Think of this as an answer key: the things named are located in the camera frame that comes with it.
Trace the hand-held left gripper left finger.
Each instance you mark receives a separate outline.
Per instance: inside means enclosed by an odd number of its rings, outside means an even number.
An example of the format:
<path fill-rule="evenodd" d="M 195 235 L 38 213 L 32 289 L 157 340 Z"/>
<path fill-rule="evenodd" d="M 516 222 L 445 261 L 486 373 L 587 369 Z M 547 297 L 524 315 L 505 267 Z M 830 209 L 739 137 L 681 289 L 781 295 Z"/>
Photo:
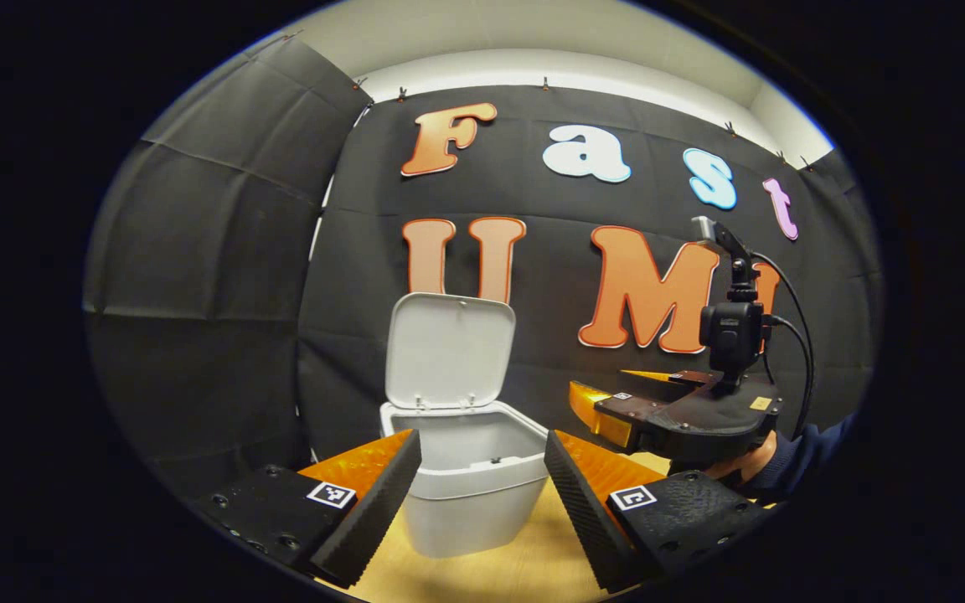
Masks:
<path fill-rule="evenodd" d="M 298 574 L 340 588 L 363 576 L 421 465 L 405 429 L 300 470 L 267 465 L 198 497 L 231 537 Z"/>

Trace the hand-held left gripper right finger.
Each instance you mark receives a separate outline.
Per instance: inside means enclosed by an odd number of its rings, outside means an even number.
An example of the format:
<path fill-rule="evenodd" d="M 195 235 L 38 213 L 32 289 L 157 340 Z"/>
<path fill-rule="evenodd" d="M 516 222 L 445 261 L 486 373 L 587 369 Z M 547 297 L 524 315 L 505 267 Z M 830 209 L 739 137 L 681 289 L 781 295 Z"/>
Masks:
<path fill-rule="evenodd" d="M 777 510 L 700 471 L 666 477 L 560 430 L 547 435 L 544 463 L 596 583 L 609 593 L 677 579 Z"/>

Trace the white desktop garbage bin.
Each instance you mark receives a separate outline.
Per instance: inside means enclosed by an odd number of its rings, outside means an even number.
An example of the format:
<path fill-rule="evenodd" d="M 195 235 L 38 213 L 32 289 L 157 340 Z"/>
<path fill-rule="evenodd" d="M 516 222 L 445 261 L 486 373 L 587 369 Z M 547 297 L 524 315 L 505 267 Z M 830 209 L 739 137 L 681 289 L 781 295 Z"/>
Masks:
<path fill-rule="evenodd" d="M 499 398 L 515 327 L 513 309 L 489 299 L 417 291 L 392 309 L 380 426 L 419 435 L 403 511 L 422 556 L 513 542 L 547 481 L 546 429 Z"/>

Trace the black backdrop cloth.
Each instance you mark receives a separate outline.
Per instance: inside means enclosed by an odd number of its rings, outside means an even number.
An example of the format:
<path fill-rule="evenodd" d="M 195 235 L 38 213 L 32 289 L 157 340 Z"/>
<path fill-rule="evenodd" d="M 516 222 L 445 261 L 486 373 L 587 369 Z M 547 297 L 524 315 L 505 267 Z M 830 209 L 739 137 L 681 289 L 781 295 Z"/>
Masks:
<path fill-rule="evenodd" d="M 809 421 L 868 386 L 884 310 L 875 232 L 843 159 L 789 167 L 644 100 L 471 85 L 376 102 L 299 39 L 192 85 L 124 160 L 81 308 L 124 434 L 202 496 L 379 436 L 387 332 L 410 291 L 517 317 L 498 400 L 578 436 L 568 383 L 704 369 L 699 309 L 727 262 L 707 214 L 792 280 L 816 348 Z"/>

